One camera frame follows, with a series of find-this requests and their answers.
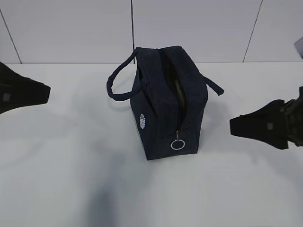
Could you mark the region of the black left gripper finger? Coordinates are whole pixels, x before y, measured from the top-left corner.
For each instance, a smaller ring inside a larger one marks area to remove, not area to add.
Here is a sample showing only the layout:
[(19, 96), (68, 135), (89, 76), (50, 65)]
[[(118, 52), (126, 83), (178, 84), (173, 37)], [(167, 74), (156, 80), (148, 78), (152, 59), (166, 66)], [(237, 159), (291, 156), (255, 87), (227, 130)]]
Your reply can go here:
[(46, 104), (50, 92), (48, 85), (23, 77), (4, 63), (0, 64), (0, 113)]

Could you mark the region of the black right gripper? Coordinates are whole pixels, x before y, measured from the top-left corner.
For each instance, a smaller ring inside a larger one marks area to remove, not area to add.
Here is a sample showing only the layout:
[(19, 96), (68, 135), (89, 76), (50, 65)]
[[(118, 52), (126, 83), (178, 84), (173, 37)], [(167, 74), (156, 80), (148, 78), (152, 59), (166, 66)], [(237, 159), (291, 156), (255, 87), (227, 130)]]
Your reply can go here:
[(299, 87), (299, 97), (286, 104), (282, 99), (273, 100), (252, 113), (230, 119), (230, 131), (234, 136), (259, 140), (281, 150), (289, 148), (288, 142), (302, 147), (303, 87)]

